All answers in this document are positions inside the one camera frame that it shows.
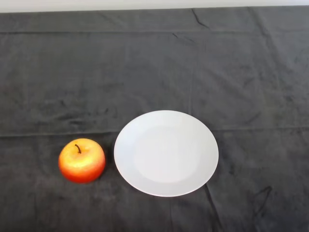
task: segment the white wall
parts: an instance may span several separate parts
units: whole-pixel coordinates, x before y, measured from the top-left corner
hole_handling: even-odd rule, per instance
[[[0,0],[0,12],[309,5],[309,0]]]

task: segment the plate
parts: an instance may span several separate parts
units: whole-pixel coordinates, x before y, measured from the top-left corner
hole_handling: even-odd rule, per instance
[[[211,131],[177,111],[154,111],[129,122],[119,133],[114,158],[121,176],[138,190],[180,196],[203,186],[219,158]]]

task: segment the apple stem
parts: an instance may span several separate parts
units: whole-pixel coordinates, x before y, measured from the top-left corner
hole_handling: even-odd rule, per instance
[[[81,149],[79,148],[79,146],[77,144],[75,144],[75,146],[77,146],[78,148],[78,153],[82,153]]]

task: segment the dark gray cloth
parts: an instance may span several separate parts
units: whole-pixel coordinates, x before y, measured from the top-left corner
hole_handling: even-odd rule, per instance
[[[0,231],[308,232],[309,7],[0,14]],[[154,197],[117,171],[121,128],[154,110],[205,123],[219,164]],[[70,140],[99,180],[66,181]]]

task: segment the tablecloth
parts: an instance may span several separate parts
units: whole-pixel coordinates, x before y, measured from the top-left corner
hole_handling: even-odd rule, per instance
[[[0,14],[0,231],[307,232],[309,7]],[[142,193],[113,146],[135,117],[176,110],[219,163],[190,194]],[[77,185],[63,146],[100,143]]]

